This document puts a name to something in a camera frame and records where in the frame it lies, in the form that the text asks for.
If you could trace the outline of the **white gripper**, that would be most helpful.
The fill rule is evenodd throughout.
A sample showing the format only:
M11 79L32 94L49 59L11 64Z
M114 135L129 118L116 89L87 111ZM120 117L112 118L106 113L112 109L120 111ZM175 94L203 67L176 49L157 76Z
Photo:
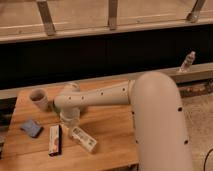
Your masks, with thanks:
M80 111L71 111L70 113L60 113L61 122L67 127L74 127L79 124Z

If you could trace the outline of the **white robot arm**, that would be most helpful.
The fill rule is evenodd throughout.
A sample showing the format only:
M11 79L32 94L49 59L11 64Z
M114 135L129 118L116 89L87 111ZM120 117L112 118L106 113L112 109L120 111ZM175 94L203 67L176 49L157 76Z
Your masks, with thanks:
M65 87L54 98L63 117L76 107L131 106L139 171L194 171L187 124L175 81L161 72L87 91Z

